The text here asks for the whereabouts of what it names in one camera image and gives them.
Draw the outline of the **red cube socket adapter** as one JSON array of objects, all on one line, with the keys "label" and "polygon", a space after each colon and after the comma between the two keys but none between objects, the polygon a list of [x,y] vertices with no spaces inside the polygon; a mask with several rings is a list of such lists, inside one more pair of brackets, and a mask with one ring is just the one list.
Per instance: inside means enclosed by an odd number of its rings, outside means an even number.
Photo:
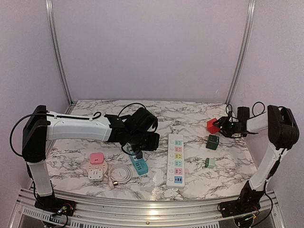
[{"label": "red cube socket adapter", "polygon": [[215,134],[220,131],[220,128],[214,125],[214,123],[217,121],[217,118],[213,118],[209,121],[207,121],[207,130],[210,134]]}]

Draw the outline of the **dark green cube adapter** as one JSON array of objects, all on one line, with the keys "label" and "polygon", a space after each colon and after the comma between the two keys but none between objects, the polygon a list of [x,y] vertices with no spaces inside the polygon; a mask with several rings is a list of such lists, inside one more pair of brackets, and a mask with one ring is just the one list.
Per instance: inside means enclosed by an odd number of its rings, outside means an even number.
[{"label": "dark green cube adapter", "polygon": [[219,145],[219,137],[210,134],[206,143],[206,148],[211,150],[216,150]]}]

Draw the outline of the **dark grey USB charger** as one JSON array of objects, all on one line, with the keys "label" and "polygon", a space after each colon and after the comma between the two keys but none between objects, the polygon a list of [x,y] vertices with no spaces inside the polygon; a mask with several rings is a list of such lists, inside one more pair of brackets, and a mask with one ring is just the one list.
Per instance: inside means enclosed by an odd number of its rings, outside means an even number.
[{"label": "dark grey USB charger", "polygon": [[140,160],[142,158],[143,158],[143,152],[139,150],[138,153],[136,154],[136,159]]}]

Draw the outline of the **teal power strip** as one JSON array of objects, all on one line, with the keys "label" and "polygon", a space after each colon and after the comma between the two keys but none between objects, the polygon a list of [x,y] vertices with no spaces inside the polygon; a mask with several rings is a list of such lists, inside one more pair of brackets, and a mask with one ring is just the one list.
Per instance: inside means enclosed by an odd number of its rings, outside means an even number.
[{"label": "teal power strip", "polygon": [[138,160],[136,159],[135,152],[132,152],[132,147],[129,145],[127,146],[127,152],[129,153],[129,158],[137,172],[138,175],[145,175],[148,173],[148,166],[144,160],[144,158]]}]

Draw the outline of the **light green plug adapter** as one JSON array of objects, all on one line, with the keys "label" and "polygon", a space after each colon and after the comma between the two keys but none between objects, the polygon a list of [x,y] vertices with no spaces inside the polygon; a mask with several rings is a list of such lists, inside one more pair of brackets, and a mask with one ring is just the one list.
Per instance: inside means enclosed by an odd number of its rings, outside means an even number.
[{"label": "light green plug adapter", "polygon": [[205,160],[205,168],[213,169],[216,166],[216,161],[213,158],[207,158]]}]

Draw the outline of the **white long power strip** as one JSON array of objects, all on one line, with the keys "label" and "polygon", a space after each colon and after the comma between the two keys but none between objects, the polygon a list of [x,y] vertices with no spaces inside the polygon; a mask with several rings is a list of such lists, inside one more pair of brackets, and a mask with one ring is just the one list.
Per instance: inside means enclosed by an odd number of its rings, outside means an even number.
[{"label": "white long power strip", "polygon": [[173,189],[185,187],[184,140],[180,134],[168,135],[166,186]]}]

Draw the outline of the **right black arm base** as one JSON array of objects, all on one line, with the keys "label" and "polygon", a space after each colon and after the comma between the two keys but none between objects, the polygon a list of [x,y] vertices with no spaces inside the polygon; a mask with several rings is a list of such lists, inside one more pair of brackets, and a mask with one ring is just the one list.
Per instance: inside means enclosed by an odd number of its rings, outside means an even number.
[{"label": "right black arm base", "polygon": [[223,218],[250,213],[260,209],[259,201],[264,195],[264,188],[261,191],[253,190],[247,181],[236,200],[221,202],[218,204],[218,211]]}]

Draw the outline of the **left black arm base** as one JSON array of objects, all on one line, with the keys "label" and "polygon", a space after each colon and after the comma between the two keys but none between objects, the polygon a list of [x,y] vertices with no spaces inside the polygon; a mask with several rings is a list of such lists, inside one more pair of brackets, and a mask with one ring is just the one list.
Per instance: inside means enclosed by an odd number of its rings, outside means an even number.
[{"label": "left black arm base", "polygon": [[46,197],[41,197],[37,194],[35,200],[36,208],[52,212],[53,214],[65,213],[68,216],[73,216],[76,207],[75,201],[57,198],[54,193]]}]

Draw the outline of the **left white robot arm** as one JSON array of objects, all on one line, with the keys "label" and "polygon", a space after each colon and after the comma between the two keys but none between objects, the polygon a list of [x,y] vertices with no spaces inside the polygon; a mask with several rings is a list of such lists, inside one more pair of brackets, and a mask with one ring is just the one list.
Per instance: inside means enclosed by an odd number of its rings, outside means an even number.
[{"label": "left white robot arm", "polygon": [[27,119],[22,132],[21,153],[27,164],[29,176],[34,181],[41,203],[49,211],[56,211],[60,201],[53,196],[53,187],[46,165],[46,142],[60,139],[97,140],[119,143],[121,148],[129,144],[137,155],[142,151],[155,151],[159,147],[160,135],[156,132],[158,119],[145,107],[132,115],[102,114],[92,116],[59,114],[39,105],[33,113],[20,118],[12,127],[9,143],[13,144],[13,133]]}]

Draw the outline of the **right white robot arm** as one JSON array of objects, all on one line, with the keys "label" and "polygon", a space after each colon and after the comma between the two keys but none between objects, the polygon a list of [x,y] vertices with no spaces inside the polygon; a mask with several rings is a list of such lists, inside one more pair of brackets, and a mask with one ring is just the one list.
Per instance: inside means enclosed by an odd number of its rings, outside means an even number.
[{"label": "right white robot arm", "polygon": [[237,108],[237,116],[233,116],[232,109],[226,111],[226,116],[215,120],[212,125],[219,129],[219,133],[226,138],[242,138],[256,135],[267,130],[268,146],[266,153],[256,171],[249,179],[251,190],[263,191],[269,179],[276,172],[284,153],[297,143],[300,131],[290,108],[268,105],[262,102],[263,110],[253,114],[253,107],[241,106]]}]

